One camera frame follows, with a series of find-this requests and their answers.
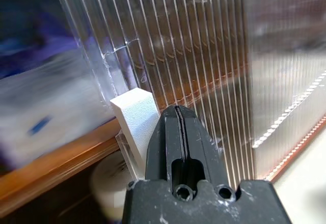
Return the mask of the purple tissue pack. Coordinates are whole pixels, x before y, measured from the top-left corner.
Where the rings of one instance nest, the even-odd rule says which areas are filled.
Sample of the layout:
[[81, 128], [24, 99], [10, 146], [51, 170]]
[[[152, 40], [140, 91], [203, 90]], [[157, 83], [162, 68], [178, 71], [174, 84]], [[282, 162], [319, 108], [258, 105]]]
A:
[[60, 0], [0, 0], [0, 174], [111, 118]]

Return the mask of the ribbed clear sliding door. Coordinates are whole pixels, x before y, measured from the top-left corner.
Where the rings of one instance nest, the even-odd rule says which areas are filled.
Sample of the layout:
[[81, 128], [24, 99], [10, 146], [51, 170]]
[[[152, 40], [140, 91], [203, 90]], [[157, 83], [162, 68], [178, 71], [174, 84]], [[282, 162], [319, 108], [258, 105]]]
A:
[[228, 179], [255, 177], [242, 0], [60, 0], [104, 100], [133, 88], [159, 110], [192, 108], [225, 152]]
[[243, 0], [255, 176], [272, 179], [326, 121], [326, 0]]

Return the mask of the white bottle with blue label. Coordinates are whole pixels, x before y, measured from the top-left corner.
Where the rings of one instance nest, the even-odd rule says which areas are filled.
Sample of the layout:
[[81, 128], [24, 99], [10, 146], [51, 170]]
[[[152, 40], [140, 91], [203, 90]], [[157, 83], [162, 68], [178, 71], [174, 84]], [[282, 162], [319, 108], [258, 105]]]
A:
[[126, 187], [132, 181], [120, 151], [104, 158], [93, 170], [90, 189], [109, 224], [121, 224]]

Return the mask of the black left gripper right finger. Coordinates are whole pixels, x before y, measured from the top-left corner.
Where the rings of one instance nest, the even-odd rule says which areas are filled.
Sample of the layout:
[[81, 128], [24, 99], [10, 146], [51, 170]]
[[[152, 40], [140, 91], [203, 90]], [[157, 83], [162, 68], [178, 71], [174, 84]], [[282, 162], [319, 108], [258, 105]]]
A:
[[207, 180], [213, 186], [228, 185], [228, 177], [216, 142], [206, 131], [191, 109], [179, 106], [181, 135], [184, 145], [184, 162], [193, 177], [193, 184]]

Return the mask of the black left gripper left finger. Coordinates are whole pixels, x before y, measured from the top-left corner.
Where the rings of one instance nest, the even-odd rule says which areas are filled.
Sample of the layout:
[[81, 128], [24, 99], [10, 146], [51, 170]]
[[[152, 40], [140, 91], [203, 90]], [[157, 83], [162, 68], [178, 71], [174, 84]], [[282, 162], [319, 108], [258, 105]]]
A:
[[185, 183], [184, 111], [182, 105], [171, 105], [161, 113], [148, 144], [146, 180]]

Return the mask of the wooden cabinet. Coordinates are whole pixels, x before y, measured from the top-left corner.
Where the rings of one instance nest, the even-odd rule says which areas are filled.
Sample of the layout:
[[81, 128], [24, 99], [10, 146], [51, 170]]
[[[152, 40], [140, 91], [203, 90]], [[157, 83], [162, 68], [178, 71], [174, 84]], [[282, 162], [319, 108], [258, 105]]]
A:
[[[243, 0], [242, 12], [250, 88]], [[110, 103], [120, 95], [106, 101], [98, 84], [97, 88], [112, 118], [21, 168], [0, 174], [0, 224], [59, 224], [61, 218], [66, 224], [109, 224], [92, 195], [90, 178], [95, 167], [117, 151], [122, 153], [132, 177], [126, 187], [121, 224], [292, 224], [273, 183], [326, 127], [326, 121], [270, 180], [255, 176], [237, 184], [228, 180], [228, 185], [213, 186], [200, 180], [194, 185], [185, 162], [184, 184], [149, 181], [131, 169], [134, 158]], [[250, 129], [252, 147], [252, 120]]]

